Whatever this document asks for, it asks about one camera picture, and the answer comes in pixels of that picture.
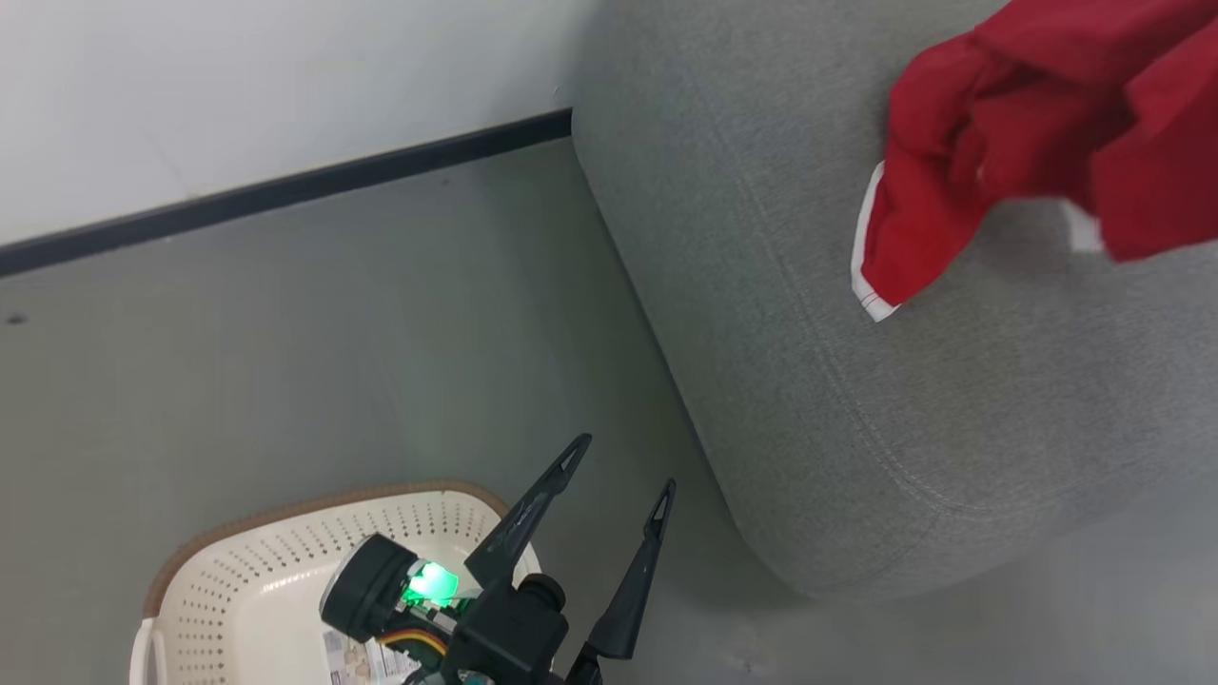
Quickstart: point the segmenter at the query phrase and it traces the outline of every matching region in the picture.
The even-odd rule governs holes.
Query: black baseboard
[[[307,200],[357,190],[571,134],[564,110],[0,247],[0,278]]]

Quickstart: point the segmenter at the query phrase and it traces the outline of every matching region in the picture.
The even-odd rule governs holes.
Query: gray sofa
[[[741,533],[809,595],[940,587],[1218,447],[1212,246],[1114,266],[998,210],[875,324],[887,90],[995,0],[609,0],[574,139]]]

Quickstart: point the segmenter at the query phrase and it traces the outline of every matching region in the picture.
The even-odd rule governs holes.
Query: white trim
[[[876,186],[884,177],[884,162],[876,166],[867,184],[867,193],[862,196],[862,208],[859,210],[859,223],[854,228],[854,250],[850,252],[850,286],[862,308],[867,310],[873,321],[882,322],[895,312],[900,305],[889,305],[883,297],[876,294],[876,289],[862,277],[862,255],[867,247],[867,227],[871,225],[871,210],[876,204]]]
[[[152,645],[152,619],[145,618],[140,623],[140,629],[135,633],[135,644],[132,645],[132,665],[127,681],[130,685],[145,685],[147,683],[149,647]],[[157,672],[157,683],[166,683]]]
[[[1100,219],[1069,200],[1062,200],[1061,207],[1069,228],[1069,249],[1074,252],[1102,252],[1105,247],[1104,238],[1100,236]]]

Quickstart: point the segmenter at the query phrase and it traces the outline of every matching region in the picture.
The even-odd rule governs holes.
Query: white wall
[[[570,105],[597,0],[0,0],[0,244]]]

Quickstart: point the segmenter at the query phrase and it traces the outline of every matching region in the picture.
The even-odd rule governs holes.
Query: perforated basket
[[[354,544],[386,535],[457,573],[465,590],[477,586],[465,557],[505,513],[480,488],[441,481],[304,502],[203,534],[149,591],[130,685],[149,683],[149,670],[158,685],[330,685],[318,602]],[[515,581],[538,572],[530,546]]]

